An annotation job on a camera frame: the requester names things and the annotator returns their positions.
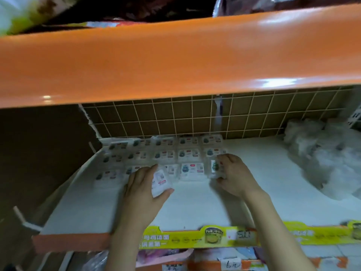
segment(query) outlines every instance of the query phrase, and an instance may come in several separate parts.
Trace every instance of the shelf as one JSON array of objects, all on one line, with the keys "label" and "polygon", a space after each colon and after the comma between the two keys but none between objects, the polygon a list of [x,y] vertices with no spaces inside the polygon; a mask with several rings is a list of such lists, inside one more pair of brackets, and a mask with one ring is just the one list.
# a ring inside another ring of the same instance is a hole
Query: shelf
[{"label": "shelf", "polygon": [[[257,182],[271,196],[283,221],[336,226],[345,220],[361,220],[361,200],[350,197],[336,201],[315,189],[305,180],[302,170],[288,158],[279,138],[225,140],[224,146],[247,164]],[[70,186],[42,232],[34,237],[37,251],[96,251],[107,247],[119,190],[94,190],[90,167]],[[248,212],[243,211],[243,203],[210,180],[177,182],[174,189],[151,223],[161,231],[251,224]]]},{"label": "shelf", "polygon": [[361,83],[361,5],[0,38],[0,108]]}]

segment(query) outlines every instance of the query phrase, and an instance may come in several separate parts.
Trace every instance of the orange metal beam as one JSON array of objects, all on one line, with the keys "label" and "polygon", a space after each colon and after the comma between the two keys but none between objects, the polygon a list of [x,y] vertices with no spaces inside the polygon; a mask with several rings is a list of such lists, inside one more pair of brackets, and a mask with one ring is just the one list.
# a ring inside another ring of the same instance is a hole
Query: orange metal beam
[{"label": "orange metal beam", "polygon": [[0,107],[361,83],[361,5],[0,38]]}]

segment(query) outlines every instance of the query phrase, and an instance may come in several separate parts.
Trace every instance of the pile of plastic bags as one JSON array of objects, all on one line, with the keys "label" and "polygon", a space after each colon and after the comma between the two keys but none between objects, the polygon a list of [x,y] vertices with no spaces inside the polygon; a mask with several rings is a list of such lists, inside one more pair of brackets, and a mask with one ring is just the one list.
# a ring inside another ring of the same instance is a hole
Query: pile of plastic bags
[{"label": "pile of plastic bags", "polygon": [[285,130],[290,156],[326,196],[361,199],[361,133],[344,123],[290,120]]}]

